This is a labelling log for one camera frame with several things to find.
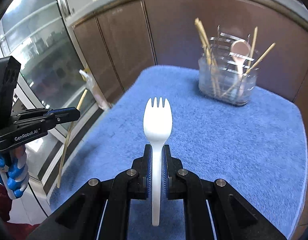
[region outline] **blue towel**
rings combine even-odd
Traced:
[[[302,117],[291,102],[255,87],[242,107],[204,97],[198,71],[173,66],[144,70],[134,85],[87,133],[51,194],[58,208],[90,178],[107,180],[129,169],[148,143],[143,115],[149,98],[168,98],[173,115],[167,141],[173,157],[200,178],[227,180],[289,238],[304,203],[308,173]],[[151,201],[132,200],[129,240],[185,239],[182,201],[162,199],[160,226]]]

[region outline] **metal bolt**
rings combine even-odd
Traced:
[[[129,169],[126,173],[128,176],[134,176],[137,173],[137,171],[134,169]]]
[[[182,176],[185,176],[185,175],[187,175],[188,173],[189,173],[189,171],[186,170],[186,169],[179,169],[179,170],[178,170],[178,174],[180,174],[180,175],[182,175]]]
[[[96,186],[96,185],[98,184],[98,179],[90,179],[90,180],[88,181],[88,184],[89,184],[90,186]]]
[[[224,187],[226,185],[226,181],[224,179],[218,179],[216,184],[217,186]]]

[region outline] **plastic fork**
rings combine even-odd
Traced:
[[[161,205],[161,177],[162,177],[162,148],[172,131],[172,111],[167,99],[164,107],[162,98],[150,98],[146,104],[144,113],[144,133],[152,146],[152,225],[159,225],[159,213]]]

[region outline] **fork handle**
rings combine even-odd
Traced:
[[[162,147],[152,146],[152,225],[159,225],[161,205]]]

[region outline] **blue tablecloth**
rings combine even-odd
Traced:
[[[173,66],[144,70],[113,109],[87,134],[84,145],[54,189],[56,209],[90,178],[107,180],[131,167],[148,143],[143,114],[149,98],[168,98],[172,156],[203,179],[226,179],[289,238],[302,211],[308,174],[307,142],[300,111],[255,87],[247,105],[204,97],[198,71]],[[151,202],[132,200],[128,239],[185,239],[182,201],[162,200],[159,227]]]

